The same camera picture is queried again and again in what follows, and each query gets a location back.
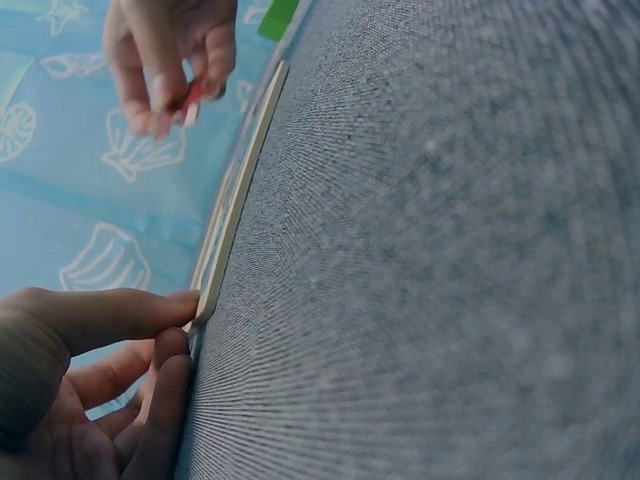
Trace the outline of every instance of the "popsicle stick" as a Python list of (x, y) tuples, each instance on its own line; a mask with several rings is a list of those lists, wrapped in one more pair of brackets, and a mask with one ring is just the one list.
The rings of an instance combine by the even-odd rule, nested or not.
[[(210, 238), (210, 244), (207, 245), (207, 249), (211, 250), (211, 254), (213, 255), (213, 266), (209, 272), (208, 278), (206, 279), (207, 282), (204, 289), (201, 289), (200, 302), (198, 304), (195, 320), (185, 327), (185, 330), (187, 331), (193, 329), (194, 326), (198, 326), (200, 323), (205, 322), (215, 309), (227, 261), (231, 252), (231, 246), (240, 220), (240, 214), (242, 213), (242, 207), (249, 191), (249, 185), (251, 184), (258, 156), (262, 150), (262, 145), (266, 138), (267, 131), (269, 130), (269, 125), (288, 71), (289, 67), (286, 62), (281, 61), (273, 75), (273, 78), (271, 79), (271, 83), (265, 93), (265, 100), (262, 108), (258, 113), (258, 125), (252, 135), (249, 148), (243, 159), (239, 180), (232, 193), (226, 215), (225, 212), (221, 210), (221, 208), (223, 208), (221, 204), (218, 204), (215, 207), (213, 217), (214, 219), (217, 217), (217, 221), (214, 220), (211, 222), (210, 231), (207, 232), (207, 236)], [(226, 185), (228, 185), (228, 182), (223, 182), (223, 188)], [(218, 201), (223, 198), (223, 196), (219, 195)], [(219, 236), (218, 242), (213, 245), (213, 241), (216, 238), (214, 233), (217, 230), (217, 226), (220, 221), (224, 222), (222, 224), (222, 232)], [(206, 261), (202, 262), (200, 265), (200, 271), (196, 272), (196, 274), (202, 274), (204, 265), (207, 263), (208, 262)]]

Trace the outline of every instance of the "textured fabric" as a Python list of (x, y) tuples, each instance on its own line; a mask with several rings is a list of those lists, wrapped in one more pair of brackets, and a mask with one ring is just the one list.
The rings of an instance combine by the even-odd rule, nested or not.
[(635, 0), (318, 0), (178, 478), (640, 478)]

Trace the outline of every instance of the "seashell print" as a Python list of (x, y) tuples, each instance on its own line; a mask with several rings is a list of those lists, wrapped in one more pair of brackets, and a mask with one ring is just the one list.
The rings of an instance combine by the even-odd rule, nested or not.
[(180, 163), (185, 158), (184, 128), (173, 128), (169, 136), (156, 142), (150, 136), (131, 132), (120, 109), (107, 115), (107, 135), (111, 151), (102, 155), (102, 160), (118, 170), (129, 183), (136, 181), (139, 172)]
[(244, 14), (242, 23), (245, 25), (258, 25), (264, 19), (264, 16), (271, 6), (270, 0), (253, 0), (253, 5), (249, 6)]
[(253, 85), (246, 80), (238, 80), (236, 84), (236, 94), (240, 101), (240, 111), (242, 113), (247, 111), (249, 106), (249, 100), (251, 99), (251, 92), (253, 91)]
[(58, 273), (66, 291), (146, 289), (151, 268), (132, 236), (108, 223), (100, 222), (91, 239), (73, 261)]
[(24, 102), (0, 113), (0, 162), (17, 157), (31, 143), (36, 118), (36, 112)]
[(66, 53), (40, 60), (49, 75), (63, 79), (87, 77), (106, 65), (102, 53)]
[(36, 20), (51, 22), (51, 36), (55, 37), (64, 30), (69, 20), (75, 20), (89, 11), (78, 0), (51, 0), (49, 12)]

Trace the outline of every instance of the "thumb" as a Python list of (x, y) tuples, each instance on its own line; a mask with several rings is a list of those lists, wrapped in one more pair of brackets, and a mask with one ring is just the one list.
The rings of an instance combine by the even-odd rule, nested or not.
[(4, 299), (0, 309), (18, 311), (53, 331), (74, 357), (182, 327), (193, 319), (198, 297), (197, 291), (162, 297), (133, 289), (62, 293), (30, 288)]
[(182, 99), (188, 88), (167, 3), (120, 0), (142, 66), (151, 74), (151, 105), (156, 110)]

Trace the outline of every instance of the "finger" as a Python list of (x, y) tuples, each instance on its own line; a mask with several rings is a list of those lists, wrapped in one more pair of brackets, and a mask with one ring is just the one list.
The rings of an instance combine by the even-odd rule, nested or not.
[(207, 80), (219, 87), (236, 66), (235, 25), (226, 23), (211, 30), (206, 38)]
[(200, 77), (207, 72), (207, 50), (204, 46), (197, 47), (189, 55), (189, 65), (194, 77)]
[(119, 475), (115, 452), (109, 439), (95, 425), (85, 423), (73, 427), (70, 441), (75, 472), (73, 478), (117, 480)]
[(142, 65), (151, 73), (151, 104), (164, 109), (187, 92), (167, 2), (120, 0)]
[(112, 72), (116, 91), (122, 102), (122, 113), (131, 129), (141, 135), (150, 133), (155, 127), (155, 117), (151, 111), (142, 68), (112, 62)]
[(171, 357), (162, 365), (149, 418), (123, 479), (171, 477), (180, 442), (190, 374), (191, 358), (188, 355)]
[(122, 340), (154, 338), (186, 325), (195, 315), (198, 293), (162, 297), (142, 290), (52, 292), (30, 288), (3, 300), (53, 330), (72, 356)]
[(109, 438), (115, 439), (120, 435), (140, 414), (142, 397), (136, 393), (127, 404), (115, 412), (110, 412), (95, 420), (94, 423), (100, 427)]
[(88, 367), (67, 373), (85, 410), (119, 397), (149, 370), (153, 340), (127, 343), (119, 351)]
[(153, 130), (154, 116), (151, 113), (147, 84), (142, 70), (138, 48), (130, 36), (120, 2), (111, 2), (104, 27), (104, 48), (109, 57), (109, 68), (122, 112), (131, 129), (139, 134)]
[(135, 397), (139, 402), (138, 415), (131, 424), (122, 430), (114, 439), (120, 465), (127, 465), (136, 451), (142, 428), (149, 416), (158, 371), (169, 358), (176, 355), (187, 354), (188, 351), (189, 343), (187, 335), (182, 330), (167, 330), (162, 332), (156, 339), (156, 348), (153, 352), (151, 368)]

